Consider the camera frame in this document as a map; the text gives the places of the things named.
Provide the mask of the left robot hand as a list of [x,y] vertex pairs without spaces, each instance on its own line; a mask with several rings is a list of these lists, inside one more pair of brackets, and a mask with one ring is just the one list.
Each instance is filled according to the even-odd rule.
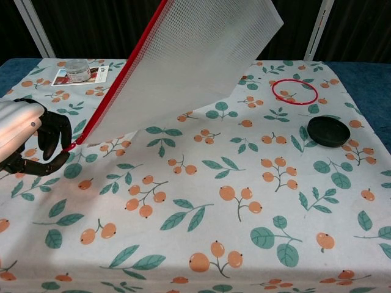
[[[26,141],[38,134],[38,147],[43,151],[39,163],[24,159],[21,153]],[[71,144],[71,125],[69,119],[61,114],[50,112],[39,102],[20,98],[1,102],[1,170],[10,174],[47,176],[63,166],[69,153],[61,151],[55,158],[57,145],[66,149]]]

